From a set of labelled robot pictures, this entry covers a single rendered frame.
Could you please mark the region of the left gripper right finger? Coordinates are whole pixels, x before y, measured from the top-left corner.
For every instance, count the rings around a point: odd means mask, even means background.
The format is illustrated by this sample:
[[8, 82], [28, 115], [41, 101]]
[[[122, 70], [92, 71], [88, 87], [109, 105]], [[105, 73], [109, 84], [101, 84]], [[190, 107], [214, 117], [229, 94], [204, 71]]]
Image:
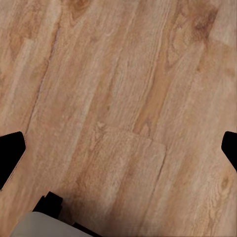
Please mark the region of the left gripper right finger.
[[226, 131], [221, 148], [237, 171], [237, 133]]

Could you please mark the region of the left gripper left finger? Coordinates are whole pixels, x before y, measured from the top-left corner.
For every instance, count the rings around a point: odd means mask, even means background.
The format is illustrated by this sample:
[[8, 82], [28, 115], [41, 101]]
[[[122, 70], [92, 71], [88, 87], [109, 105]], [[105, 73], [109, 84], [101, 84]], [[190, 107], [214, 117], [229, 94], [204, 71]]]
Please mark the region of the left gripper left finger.
[[0, 190], [26, 150], [21, 131], [0, 137]]

